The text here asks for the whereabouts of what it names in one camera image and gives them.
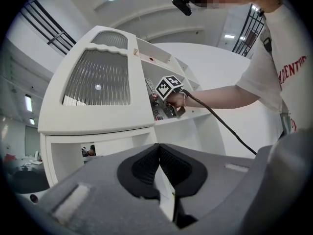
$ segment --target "black cable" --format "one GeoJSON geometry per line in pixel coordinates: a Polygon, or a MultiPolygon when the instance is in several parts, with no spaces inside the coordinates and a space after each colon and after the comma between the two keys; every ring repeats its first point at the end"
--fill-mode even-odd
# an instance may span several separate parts
{"type": "Polygon", "coordinates": [[[254,150],[252,150],[245,142],[243,142],[241,140],[241,138],[236,134],[236,132],[234,132],[210,107],[208,107],[205,103],[203,103],[202,101],[200,101],[199,99],[195,98],[194,96],[192,96],[188,91],[186,91],[185,89],[181,89],[182,92],[184,92],[188,97],[192,98],[193,100],[195,100],[197,103],[199,103],[200,105],[204,106],[205,108],[207,108],[209,110],[210,113],[212,113],[212,115],[214,117],[216,117],[216,119],[221,122],[237,139],[238,141],[245,147],[247,148],[249,151],[251,151],[254,155],[256,155],[256,152],[254,150]]]}

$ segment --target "frosted glass panel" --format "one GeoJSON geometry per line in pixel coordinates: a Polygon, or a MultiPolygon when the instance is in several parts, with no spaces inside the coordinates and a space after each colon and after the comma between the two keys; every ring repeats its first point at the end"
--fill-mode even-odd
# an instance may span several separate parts
{"type": "Polygon", "coordinates": [[[64,93],[63,105],[129,105],[126,56],[86,50],[77,62],[64,93]]]}
{"type": "Polygon", "coordinates": [[[119,49],[127,49],[127,38],[122,34],[112,31],[100,32],[92,41],[97,45],[115,46],[119,49]]]}

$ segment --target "person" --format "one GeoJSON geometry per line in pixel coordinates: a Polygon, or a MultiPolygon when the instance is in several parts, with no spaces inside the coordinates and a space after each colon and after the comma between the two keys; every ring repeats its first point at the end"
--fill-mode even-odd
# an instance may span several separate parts
{"type": "MultiPolygon", "coordinates": [[[[299,103],[299,99],[296,97],[300,97],[300,93],[304,91],[302,89],[308,85],[303,84],[297,76],[300,76],[299,73],[304,69],[305,62],[313,48],[306,28],[292,8],[288,6],[288,2],[283,0],[190,1],[201,7],[206,6],[206,3],[252,3],[257,5],[264,11],[263,19],[271,37],[271,51],[265,47],[265,42],[262,42],[260,37],[256,40],[256,49],[250,65],[235,85],[192,92],[191,94],[215,109],[240,108],[259,100],[270,109],[281,113],[283,129],[286,134],[297,131],[301,127],[312,128],[312,119],[301,119],[304,118],[301,111],[296,113],[289,109],[289,107],[297,108],[292,104],[295,104],[293,103],[295,101],[299,103]],[[294,90],[299,91],[299,94],[292,92],[294,90]]],[[[308,70],[308,65],[306,65],[306,73],[310,73],[309,76],[311,76],[312,73],[308,70]]],[[[308,78],[307,81],[313,84],[312,79],[308,78]]],[[[306,93],[309,98],[312,97],[309,92],[306,93]]],[[[181,106],[202,107],[182,93],[171,94],[167,98],[167,102],[177,108],[181,106]]]]}
{"type": "Polygon", "coordinates": [[[82,154],[84,154],[84,152],[86,151],[86,147],[82,148],[82,154]]]}
{"type": "Polygon", "coordinates": [[[83,157],[88,157],[88,156],[95,156],[96,155],[96,152],[95,152],[95,149],[94,149],[94,145],[92,145],[90,147],[90,150],[89,151],[84,151],[83,152],[83,157]]]}

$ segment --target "staircase railing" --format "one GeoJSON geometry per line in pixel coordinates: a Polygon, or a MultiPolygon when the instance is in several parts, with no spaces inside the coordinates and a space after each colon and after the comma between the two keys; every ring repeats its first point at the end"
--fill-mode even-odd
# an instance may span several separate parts
{"type": "Polygon", "coordinates": [[[37,0],[28,0],[20,13],[47,39],[48,45],[54,45],[63,54],[76,44],[75,40],[51,17],[37,0]]]}
{"type": "Polygon", "coordinates": [[[255,40],[263,29],[263,18],[257,13],[258,9],[252,4],[250,6],[244,27],[237,39],[236,45],[232,52],[242,56],[247,56],[255,40]]]}

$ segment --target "hand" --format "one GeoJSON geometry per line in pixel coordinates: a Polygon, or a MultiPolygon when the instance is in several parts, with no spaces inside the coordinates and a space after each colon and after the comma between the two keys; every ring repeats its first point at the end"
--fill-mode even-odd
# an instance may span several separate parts
{"type": "Polygon", "coordinates": [[[172,93],[166,101],[176,108],[184,106],[184,94],[183,93],[172,93]]]}

